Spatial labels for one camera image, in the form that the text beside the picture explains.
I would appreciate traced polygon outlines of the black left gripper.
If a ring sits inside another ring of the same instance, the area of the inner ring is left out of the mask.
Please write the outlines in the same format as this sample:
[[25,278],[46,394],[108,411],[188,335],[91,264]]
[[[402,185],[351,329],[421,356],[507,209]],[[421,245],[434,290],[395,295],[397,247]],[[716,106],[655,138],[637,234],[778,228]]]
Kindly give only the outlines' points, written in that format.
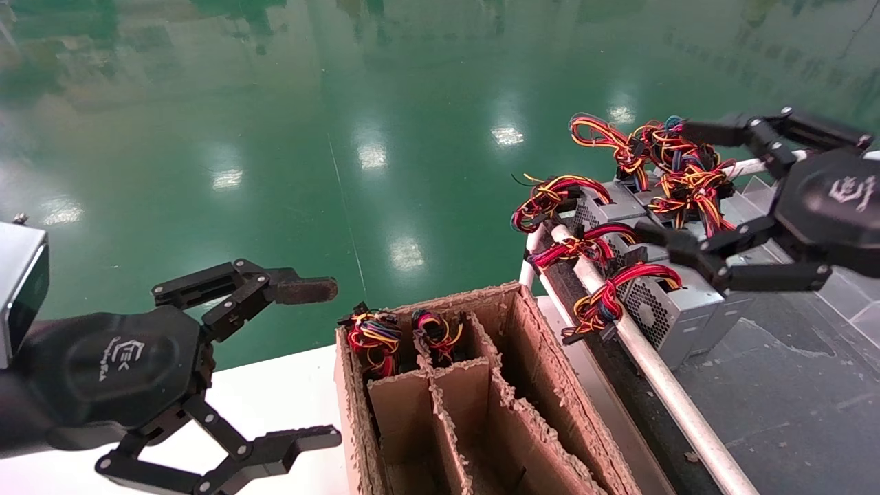
[[[153,494],[236,494],[252,481],[286,475],[299,454],[342,445],[340,431],[312,426],[248,441],[197,395],[207,385],[202,350],[206,339],[226,341],[271,304],[337,295],[334,278],[238,259],[154,286],[154,302],[163,307],[151,312],[35,323],[20,347],[20,445],[97,448],[122,439],[97,461],[96,473]],[[182,312],[214,300],[201,326]],[[201,475],[139,458],[172,425],[189,420],[226,451],[217,467]]]

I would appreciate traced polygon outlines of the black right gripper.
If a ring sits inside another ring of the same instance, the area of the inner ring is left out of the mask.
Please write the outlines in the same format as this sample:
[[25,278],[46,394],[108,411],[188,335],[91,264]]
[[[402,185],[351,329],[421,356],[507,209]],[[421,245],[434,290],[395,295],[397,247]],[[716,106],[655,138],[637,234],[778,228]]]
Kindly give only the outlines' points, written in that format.
[[[772,178],[786,179],[773,217],[755,217],[706,239],[636,223],[635,234],[665,248],[670,262],[691,267],[718,292],[814,292],[832,276],[831,265],[878,278],[879,162],[864,158],[874,133],[784,107],[777,115],[685,120],[680,134],[695,144],[744,147]],[[729,264],[771,239],[792,263]]]

